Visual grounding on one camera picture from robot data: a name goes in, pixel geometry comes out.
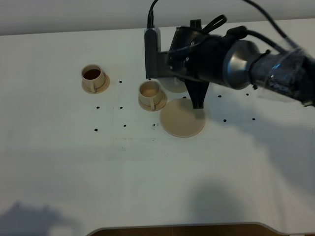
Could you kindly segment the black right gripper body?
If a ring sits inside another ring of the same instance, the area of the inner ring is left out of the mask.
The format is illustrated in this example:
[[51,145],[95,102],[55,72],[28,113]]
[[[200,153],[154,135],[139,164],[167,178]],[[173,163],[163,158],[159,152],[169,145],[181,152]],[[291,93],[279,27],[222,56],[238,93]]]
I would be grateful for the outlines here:
[[157,78],[178,77],[207,83],[201,76],[201,47],[210,40],[210,30],[198,27],[177,27],[170,49],[157,54]]

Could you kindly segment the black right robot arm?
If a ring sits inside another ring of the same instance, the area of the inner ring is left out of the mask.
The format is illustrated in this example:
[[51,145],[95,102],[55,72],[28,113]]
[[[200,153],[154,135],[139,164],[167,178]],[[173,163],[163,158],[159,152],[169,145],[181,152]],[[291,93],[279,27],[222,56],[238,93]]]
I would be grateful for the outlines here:
[[158,54],[157,74],[183,80],[194,109],[204,107],[210,83],[235,90],[263,88],[303,106],[315,104],[314,59],[244,26],[229,29],[224,36],[177,28],[170,50]]

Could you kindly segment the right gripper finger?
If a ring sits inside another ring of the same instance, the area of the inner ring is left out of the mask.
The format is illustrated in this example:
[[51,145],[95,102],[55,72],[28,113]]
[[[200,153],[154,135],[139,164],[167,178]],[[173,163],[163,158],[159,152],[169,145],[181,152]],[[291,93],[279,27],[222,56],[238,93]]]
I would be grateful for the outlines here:
[[204,100],[209,87],[207,82],[196,82],[185,79],[185,86],[188,90],[194,109],[203,109]]
[[189,28],[193,31],[202,30],[201,19],[190,20]]

